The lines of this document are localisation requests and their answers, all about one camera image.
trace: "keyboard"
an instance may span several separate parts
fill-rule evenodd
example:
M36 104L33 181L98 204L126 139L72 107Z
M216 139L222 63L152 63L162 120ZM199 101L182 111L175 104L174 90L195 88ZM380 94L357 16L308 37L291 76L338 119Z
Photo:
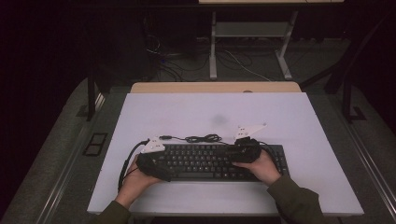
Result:
M248 169L231 164L220 156L224 145L164 144L165 151L156 152L157 162L174 170L172 181L260 181ZM262 146L270 152L280 174L290 175L281 145Z

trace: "dark background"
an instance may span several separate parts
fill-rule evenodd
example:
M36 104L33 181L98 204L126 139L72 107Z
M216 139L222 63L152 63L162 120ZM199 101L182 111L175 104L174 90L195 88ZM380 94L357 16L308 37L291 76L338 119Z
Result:
M138 2L131 0L127 5ZM179 4L177 0L161 2ZM320 41L326 37L343 37L359 41L386 13L389 7L379 6L387 3L346 1L341 7L302 8L293 38ZM93 10L75 8L73 4L62 0L0 3L0 217L67 98L88 74L94 74L100 91L108 91L113 85L149 80L153 71L144 47L147 34L160 37L170 48L183 50L183 46L193 46L196 36L210 32L210 10ZM232 10L223 10L219 17L245 20L248 14L250 18L265 20L266 16L277 14L273 8L265 9L266 16L255 10L233 14L230 14ZM395 15L391 13L384 21L351 73L356 85L394 132ZM142 18L149 18L150 23Z

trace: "wire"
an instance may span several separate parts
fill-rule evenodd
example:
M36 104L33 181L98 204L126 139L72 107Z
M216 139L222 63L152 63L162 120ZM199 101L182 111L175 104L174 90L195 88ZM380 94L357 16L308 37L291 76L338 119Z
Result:
M179 74L177 71L175 71L173 68L168 67L164 64L161 64L161 70L168 73L169 75L173 76L175 79L175 82L177 82L177 78L180 79L180 81L183 81L183 78L181 77L181 74Z
M142 141L142 142L138 143L136 146L134 146L134 148L132 148L131 152L129 153L129 156L128 156L128 158L125 160L124 164L122 165L122 169L121 169L121 172L120 172L120 178L119 178L119 191L120 191L120 189L121 189L121 187L122 187L122 182L123 182L123 179L124 179L124 177L125 177L124 174L125 174L125 172L126 172L126 169L128 168L128 164L129 164L129 161L131 160L132 155L134 154L134 152L136 151L136 149L137 149L138 147L140 147L140 146L142 146L142 145L145 145L145 144L147 144L148 142L149 142L149 139L148 139L147 141Z
M158 50L160 48L160 46L161 46L160 39L157 36L155 36L155 35L148 35L148 37L152 37L155 40L157 40L157 48L155 48L154 51Z
M161 71L163 71L166 74L168 74L170 77L172 77L174 79L175 82L177 82L177 77L175 76L175 74L173 74L173 73L171 73L171 72L169 72L169 71L167 71L165 69L160 69L160 73L161 73Z
M186 141L188 143L202 143L202 142L205 142L205 143L222 143L224 145L229 145L227 143L221 142L221 137L218 136L215 133L208 134L205 137L190 136L190 137L185 137L185 138L179 138L179 137L174 137L174 136L171 136L171 135L160 136L161 140L169 140L169 139L172 139L172 138L175 138L175 139L178 139L178 140L181 140L181 141Z
M135 170L137 170L137 169L139 169L139 168L138 168L138 167L136 167L136 168L134 168L132 171L130 171L130 172L128 172L128 173L126 173L126 175L124 176L124 178L123 178L123 179L125 179L125 177L126 177L127 175L131 174L133 171L135 171Z
M216 55L216 59L226 68L231 69L231 70L235 70L235 71L240 71L243 70L243 68L241 66L238 66L237 68L233 68L229 65L227 65L223 60L225 60L225 58L221 55L221 54L217 54Z
M218 49L218 51L224 51L224 52L226 52L226 49ZM220 56L220 57L222 57L225 61L227 61L228 63L236 64L236 65L238 65L239 67L241 66L241 64L242 64L243 66L245 66L245 67L251 66L251 65L253 64L253 60L252 60L248 55L246 55L245 53L241 53L241 54L242 54L243 56L245 56L245 57L248 59L248 63L242 63L240 59L238 60L238 62L236 62L234 58L232 58L231 60L229 60L229 59L223 57L223 56L222 56L221 54L219 54L219 53L217 53L216 56Z
M265 43L266 43L266 42L269 42L271 45L268 46L268 45L261 45L261 44L259 44L259 45L253 46L253 43L258 42L258 41L264 41ZM224 43L221 43L221 49L219 49L219 50L226 49L226 48L228 48L228 47L233 47L233 48L238 52L238 54L242 54L242 55L248 57L248 58L251 60L251 57L261 57L261 56L268 57L268 56L273 56L273 55L274 55L274 50L278 48L278 46L274 43L274 41L271 40L271 39L269 39L269 38L266 38L265 40L263 40L263 39L261 39L261 38L249 39L249 40L248 40L248 45L247 45L247 46L244 46L244 47L239 47L239 46L237 46L236 44L237 44L236 41L235 41L235 43L234 43L233 45L231 45L231 46L225 46ZM260 53L260 54L250 54L250 53L246 53L246 51L257 50L258 47L270 47L272 50L270 50L270 52Z
M235 58L235 56L233 56L233 55L231 54L230 51L228 51L228 50L224 50L224 51L227 52L228 54L230 54L230 55L239 63L239 65L240 65L242 68L244 68L245 70L247 70L249 73L251 73L251 74L253 74L253 75L256 75L256 76L258 76L258 77L262 77L262 78L266 79L267 81L272 81L272 80L269 79L268 77L262 76L262 75L260 75L260 74L257 74L257 73L255 73L255 72L252 72L252 71L248 70L244 65L242 65L242 64Z
M265 146L268 147L268 148L266 148L266 147L260 146L260 147L262 148L262 150L264 150L264 151L266 151L266 152L268 153L268 155L270 156L270 158L271 158L272 162L274 163L274 166L276 167L276 169L277 169L277 170L280 170L280 167L279 167L279 165L276 163L276 160L275 160L275 152L274 152L274 149L273 149L270 145L268 145L268 144L266 144L266 143L264 143L264 142L259 142L259 141L258 141L258 143L263 144L263 145L265 145Z
M206 63L207 63L207 61L209 60L209 54L207 55L207 57L206 57L206 59L205 59L205 61L204 61L204 64L202 64L201 66L199 66L198 68L183 68L183 67L181 67L180 65L178 65L178 64L176 64L176 63L171 63L171 62L169 62L169 61L166 61L167 63L170 63L170 64L172 64L172 65L174 65L174 66L176 66L177 68L179 68L179 69L181 69L182 71L189 71L189 72L194 72L194 71L199 71L199 70L201 70L201 69L203 69L204 67L205 67L205 65L206 65Z

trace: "olive green sleeve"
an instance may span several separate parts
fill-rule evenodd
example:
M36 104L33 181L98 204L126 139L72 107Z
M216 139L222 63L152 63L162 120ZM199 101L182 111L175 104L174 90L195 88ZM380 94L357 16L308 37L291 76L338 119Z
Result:
M326 223L318 195L300 188L289 176L280 177L267 191L275 199L280 215L289 223Z
M131 213L128 209L113 201L99 216L94 218L90 224L125 224L128 223L130 216Z

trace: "keyboard key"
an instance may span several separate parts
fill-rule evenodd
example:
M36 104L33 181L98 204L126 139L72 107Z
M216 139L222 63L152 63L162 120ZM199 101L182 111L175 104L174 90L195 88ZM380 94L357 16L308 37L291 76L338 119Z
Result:
M279 161L281 166L286 166L286 161L284 157L279 157Z
M180 173L179 178L213 178L213 173Z

